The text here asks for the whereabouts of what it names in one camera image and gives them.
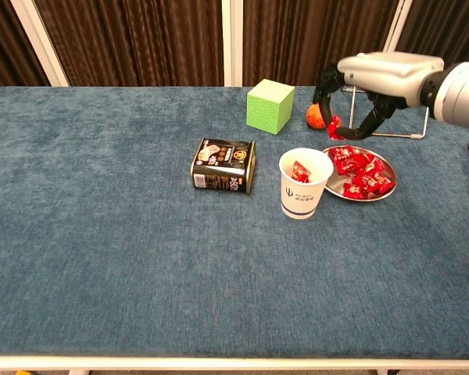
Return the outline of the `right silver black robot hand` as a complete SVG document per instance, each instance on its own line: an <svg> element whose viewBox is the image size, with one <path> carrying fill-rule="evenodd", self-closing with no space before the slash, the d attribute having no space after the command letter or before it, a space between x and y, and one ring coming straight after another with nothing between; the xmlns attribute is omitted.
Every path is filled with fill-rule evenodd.
<svg viewBox="0 0 469 375"><path fill-rule="evenodd" d="M369 52L339 60L327 67L316 85L318 104L331 136L350 141L370 137L397 109L421 106L421 90L427 77L442 72L443 59L408 52ZM373 109L358 128L340 127L333 120L331 94L349 85L367 93Z"/></svg>

